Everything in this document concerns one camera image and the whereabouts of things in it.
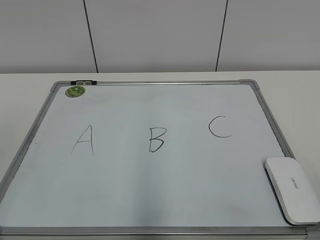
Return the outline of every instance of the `white table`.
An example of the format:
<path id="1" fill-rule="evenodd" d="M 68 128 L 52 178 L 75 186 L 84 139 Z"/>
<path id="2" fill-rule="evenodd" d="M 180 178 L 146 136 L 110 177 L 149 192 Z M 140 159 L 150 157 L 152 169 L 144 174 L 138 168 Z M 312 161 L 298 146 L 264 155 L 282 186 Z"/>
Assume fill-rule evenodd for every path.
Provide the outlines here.
<path id="1" fill-rule="evenodd" d="M 320 199 L 320 71 L 0 74 L 0 179 L 56 81 L 217 81 L 254 79 Z"/>

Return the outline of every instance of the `letter a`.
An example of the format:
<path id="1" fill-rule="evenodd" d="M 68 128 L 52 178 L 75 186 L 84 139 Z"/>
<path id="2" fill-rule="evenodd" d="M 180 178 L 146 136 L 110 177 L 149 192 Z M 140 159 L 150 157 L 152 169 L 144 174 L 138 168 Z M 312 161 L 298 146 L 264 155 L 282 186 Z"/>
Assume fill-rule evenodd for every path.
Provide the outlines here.
<path id="1" fill-rule="evenodd" d="M 82 136 L 86 133 L 86 131 L 88 131 L 90 129 L 90 139 L 89 140 L 81 140 Z M 91 150 L 92 150 L 92 155 L 94 155 L 94 147 L 93 147 L 93 144 L 92 144 L 92 126 L 89 125 L 85 130 L 84 132 L 81 134 L 81 136 L 78 138 L 78 140 L 76 141 L 76 143 L 74 144 L 73 148 L 72 148 L 72 151 L 71 151 L 71 154 L 73 153 L 75 147 L 77 144 L 79 143 L 90 143 L 91 144 Z"/>

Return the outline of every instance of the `whiteboard surface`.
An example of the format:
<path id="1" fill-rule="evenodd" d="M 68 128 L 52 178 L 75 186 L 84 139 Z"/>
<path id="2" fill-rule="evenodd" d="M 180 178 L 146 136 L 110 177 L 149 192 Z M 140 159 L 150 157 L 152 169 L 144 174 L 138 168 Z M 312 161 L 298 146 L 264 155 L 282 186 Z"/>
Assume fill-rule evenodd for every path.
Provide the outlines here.
<path id="1" fill-rule="evenodd" d="M 0 204 L 0 226 L 288 226 L 263 166 L 284 155 L 249 85 L 85 86 L 77 98 L 68 88 Z M 150 128 L 167 129 L 156 152 Z"/>

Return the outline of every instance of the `green magnet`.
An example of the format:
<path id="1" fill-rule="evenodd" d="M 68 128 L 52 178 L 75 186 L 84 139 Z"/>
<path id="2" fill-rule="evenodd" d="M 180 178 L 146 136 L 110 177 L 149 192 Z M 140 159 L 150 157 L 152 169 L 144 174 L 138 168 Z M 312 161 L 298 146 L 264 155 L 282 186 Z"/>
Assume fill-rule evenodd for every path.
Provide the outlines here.
<path id="1" fill-rule="evenodd" d="M 83 86 L 72 86 L 65 91 L 65 95 L 69 98 L 77 98 L 85 93 L 86 89 Z"/>

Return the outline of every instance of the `whiteboard eraser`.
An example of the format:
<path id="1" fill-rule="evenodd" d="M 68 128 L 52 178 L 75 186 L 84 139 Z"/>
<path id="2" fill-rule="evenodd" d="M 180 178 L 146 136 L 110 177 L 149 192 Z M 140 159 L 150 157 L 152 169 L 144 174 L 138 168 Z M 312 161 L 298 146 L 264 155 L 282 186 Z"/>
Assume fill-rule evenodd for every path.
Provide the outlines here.
<path id="1" fill-rule="evenodd" d="M 320 205 L 299 163 L 290 157 L 270 157 L 266 171 L 286 220 L 293 225 L 320 222 Z"/>

